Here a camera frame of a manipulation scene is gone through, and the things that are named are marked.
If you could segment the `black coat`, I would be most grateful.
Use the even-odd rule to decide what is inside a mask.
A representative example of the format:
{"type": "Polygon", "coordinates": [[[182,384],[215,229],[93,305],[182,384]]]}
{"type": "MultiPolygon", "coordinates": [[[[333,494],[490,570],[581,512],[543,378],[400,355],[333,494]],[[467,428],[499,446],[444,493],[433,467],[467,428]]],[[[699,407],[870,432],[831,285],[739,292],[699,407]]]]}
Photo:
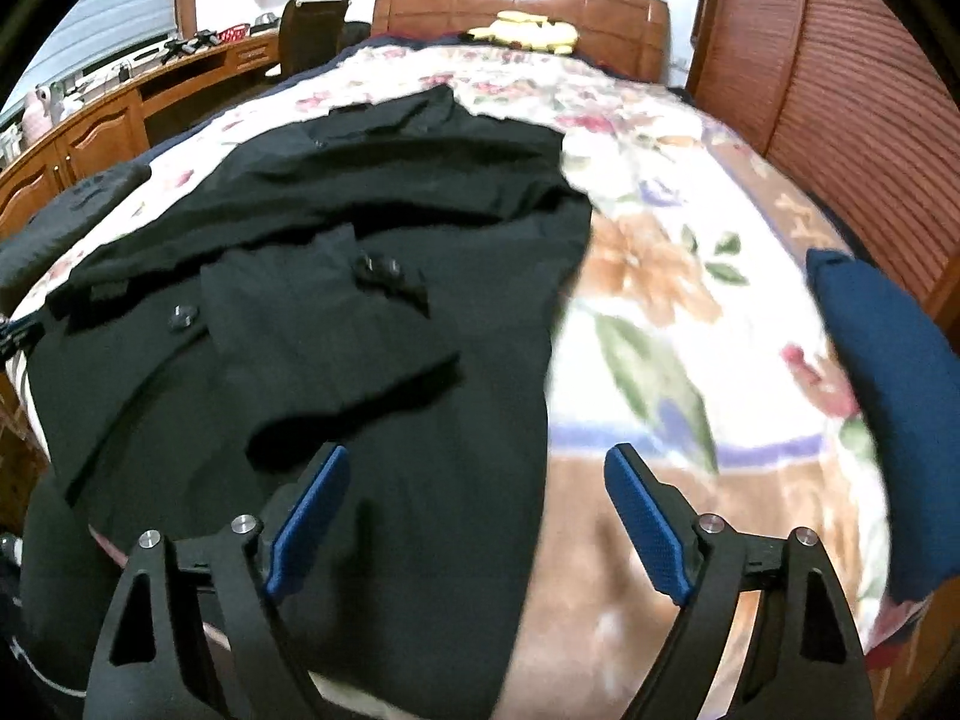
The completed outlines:
{"type": "Polygon", "coordinates": [[[562,153],[443,85],[236,146],[47,298],[28,377],[67,504],[117,550],[202,536],[342,445],[347,499],[281,608],[302,663],[418,717],[490,717],[589,239],[562,153]]]}

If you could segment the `folded navy blue garment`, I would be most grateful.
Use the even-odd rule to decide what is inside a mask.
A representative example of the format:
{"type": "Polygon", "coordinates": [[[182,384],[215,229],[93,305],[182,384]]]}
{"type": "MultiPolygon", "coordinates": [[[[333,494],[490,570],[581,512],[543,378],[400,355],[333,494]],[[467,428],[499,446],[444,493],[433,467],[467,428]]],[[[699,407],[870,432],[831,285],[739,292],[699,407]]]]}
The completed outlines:
{"type": "Polygon", "coordinates": [[[875,440],[889,498],[896,603],[958,575],[958,356],[900,286],[838,250],[812,249],[807,283],[875,440]]]}

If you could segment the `floral bed blanket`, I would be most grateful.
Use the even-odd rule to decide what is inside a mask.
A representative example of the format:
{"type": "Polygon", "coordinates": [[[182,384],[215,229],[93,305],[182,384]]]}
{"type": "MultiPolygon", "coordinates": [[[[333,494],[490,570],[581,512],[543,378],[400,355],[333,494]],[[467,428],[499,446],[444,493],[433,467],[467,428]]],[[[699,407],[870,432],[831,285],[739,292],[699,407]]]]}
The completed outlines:
{"type": "MultiPolygon", "coordinates": [[[[665,89],[502,47],[359,47],[158,146],[148,181],[59,257],[12,317],[36,320],[44,336],[47,298],[88,255],[153,223],[236,146],[441,85],[473,114],[560,133],[563,176],[590,206],[586,252],[551,329],[539,538],[487,718],[617,717],[658,658],[677,612],[605,490],[613,445],[635,447],[662,481],[741,532],[814,530],[867,644],[889,582],[887,491],[805,276],[807,252],[835,247],[836,232],[736,135],[665,89]]],[[[156,528],[117,550],[67,504],[29,385],[34,348],[8,363],[49,461],[28,505],[11,650],[78,713],[110,595],[139,536],[156,528]]],[[[371,718],[423,718],[309,670],[285,626],[325,699],[371,718]]]]}

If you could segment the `folded dark grey garment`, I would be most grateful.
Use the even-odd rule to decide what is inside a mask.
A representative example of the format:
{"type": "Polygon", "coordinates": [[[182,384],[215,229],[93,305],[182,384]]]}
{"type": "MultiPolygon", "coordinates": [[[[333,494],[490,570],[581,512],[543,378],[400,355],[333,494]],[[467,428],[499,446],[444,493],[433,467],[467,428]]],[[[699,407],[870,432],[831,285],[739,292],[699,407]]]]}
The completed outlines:
{"type": "Polygon", "coordinates": [[[151,177],[142,161],[116,164],[86,177],[37,211],[20,232],[2,242],[2,314],[14,309],[47,270],[151,177]]]}

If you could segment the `wooden desk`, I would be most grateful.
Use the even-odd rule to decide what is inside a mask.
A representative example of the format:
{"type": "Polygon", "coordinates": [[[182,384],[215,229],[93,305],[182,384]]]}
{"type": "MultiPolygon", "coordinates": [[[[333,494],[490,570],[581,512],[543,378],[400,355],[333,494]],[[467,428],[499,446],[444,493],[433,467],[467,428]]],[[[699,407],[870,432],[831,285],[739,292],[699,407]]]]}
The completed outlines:
{"type": "Polygon", "coordinates": [[[65,188],[130,161],[267,86],[278,32],[172,60],[69,115],[2,171],[2,234],[23,229],[65,188]]]}

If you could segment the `wooden louvered wardrobe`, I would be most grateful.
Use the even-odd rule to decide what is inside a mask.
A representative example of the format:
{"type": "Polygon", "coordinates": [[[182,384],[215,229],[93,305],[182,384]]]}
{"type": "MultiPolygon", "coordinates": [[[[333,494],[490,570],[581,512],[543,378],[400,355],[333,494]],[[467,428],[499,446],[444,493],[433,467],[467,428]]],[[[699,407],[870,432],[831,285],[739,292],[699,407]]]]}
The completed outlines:
{"type": "Polygon", "coordinates": [[[688,91],[958,337],[958,106],[882,0],[703,0],[688,91]]]}

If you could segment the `red basket on desk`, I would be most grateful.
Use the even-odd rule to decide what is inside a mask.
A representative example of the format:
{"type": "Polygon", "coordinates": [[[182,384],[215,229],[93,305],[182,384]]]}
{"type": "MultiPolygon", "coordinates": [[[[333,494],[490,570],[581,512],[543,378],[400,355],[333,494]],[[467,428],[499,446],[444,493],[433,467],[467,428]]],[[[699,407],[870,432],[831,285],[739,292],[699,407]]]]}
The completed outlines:
{"type": "Polygon", "coordinates": [[[249,32],[251,32],[251,25],[249,25],[249,23],[241,23],[240,25],[230,26],[229,28],[218,31],[217,36],[222,43],[237,43],[249,36],[249,32]]]}

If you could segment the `wooden bed headboard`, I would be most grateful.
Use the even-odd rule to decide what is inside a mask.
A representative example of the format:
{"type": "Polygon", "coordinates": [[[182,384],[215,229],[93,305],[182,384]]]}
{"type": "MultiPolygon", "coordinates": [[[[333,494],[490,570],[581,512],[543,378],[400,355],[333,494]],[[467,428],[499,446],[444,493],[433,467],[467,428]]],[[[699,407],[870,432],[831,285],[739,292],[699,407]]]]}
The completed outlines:
{"type": "Polygon", "coordinates": [[[501,11],[565,21],[579,32],[576,50],[638,82],[662,80],[669,7],[662,0],[374,0],[374,36],[436,39],[486,25],[501,11]]]}

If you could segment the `dark brown chair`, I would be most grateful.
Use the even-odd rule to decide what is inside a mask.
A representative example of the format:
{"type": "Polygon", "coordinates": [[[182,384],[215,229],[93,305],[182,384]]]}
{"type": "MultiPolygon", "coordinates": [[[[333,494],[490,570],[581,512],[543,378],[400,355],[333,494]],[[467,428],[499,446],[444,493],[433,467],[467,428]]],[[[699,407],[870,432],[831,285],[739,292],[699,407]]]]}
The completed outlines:
{"type": "Polygon", "coordinates": [[[320,67],[371,36],[368,21],[350,21],[350,0],[290,0],[278,28],[278,61],[283,80],[320,67]]]}

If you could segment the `yellow plush toy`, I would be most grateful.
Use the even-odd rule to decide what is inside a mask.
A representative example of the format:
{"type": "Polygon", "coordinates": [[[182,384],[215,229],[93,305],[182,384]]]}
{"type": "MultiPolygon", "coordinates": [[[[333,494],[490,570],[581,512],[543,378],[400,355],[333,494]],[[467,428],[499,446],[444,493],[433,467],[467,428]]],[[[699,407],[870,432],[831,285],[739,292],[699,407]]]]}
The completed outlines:
{"type": "Polygon", "coordinates": [[[500,11],[489,25],[470,28],[467,34],[478,41],[553,55],[571,55],[579,43],[579,32],[571,23],[516,10],[500,11]]]}

